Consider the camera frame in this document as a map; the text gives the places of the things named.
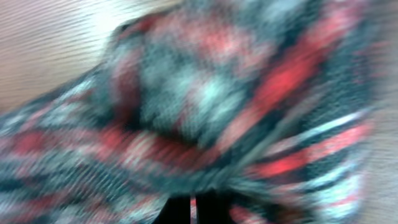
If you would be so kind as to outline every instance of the wooden surface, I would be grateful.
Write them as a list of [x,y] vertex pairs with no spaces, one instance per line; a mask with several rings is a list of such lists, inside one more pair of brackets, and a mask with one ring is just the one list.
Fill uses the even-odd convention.
[[120,23],[161,0],[0,0],[0,111],[93,67]]
[[[170,3],[162,0],[0,0],[0,114],[93,67],[120,23]],[[381,13],[392,41],[380,68],[366,209],[360,224],[398,223],[398,1]]]

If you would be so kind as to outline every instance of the cloth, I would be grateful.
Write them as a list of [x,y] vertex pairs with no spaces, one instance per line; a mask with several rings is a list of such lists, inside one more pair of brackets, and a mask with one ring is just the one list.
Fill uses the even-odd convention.
[[216,190],[235,223],[354,223],[373,95],[366,0],[190,0],[0,117],[0,220],[152,223]]

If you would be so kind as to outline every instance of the red plaid fabric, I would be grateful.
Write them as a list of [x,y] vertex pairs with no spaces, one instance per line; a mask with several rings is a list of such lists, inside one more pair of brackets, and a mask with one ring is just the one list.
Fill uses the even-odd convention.
[[214,189],[235,223],[354,223],[368,8],[190,0],[121,26],[100,65],[0,117],[1,223],[152,223]]

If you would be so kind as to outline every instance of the plaid fabric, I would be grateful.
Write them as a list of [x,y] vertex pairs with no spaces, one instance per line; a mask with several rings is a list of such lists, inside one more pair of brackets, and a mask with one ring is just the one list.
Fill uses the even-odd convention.
[[0,117],[1,223],[152,223],[214,189],[235,223],[353,223],[368,8],[190,0],[119,27],[100,65]]

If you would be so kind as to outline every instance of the plaid blanket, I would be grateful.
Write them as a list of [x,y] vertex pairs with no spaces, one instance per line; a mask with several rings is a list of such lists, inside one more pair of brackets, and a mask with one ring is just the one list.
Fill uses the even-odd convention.
[[235,223],[354,223],[369,5],[189,0],[118,27],[98,66],[0,117],[1,223],[153,223],[181,195],[196,222],[211,190]]

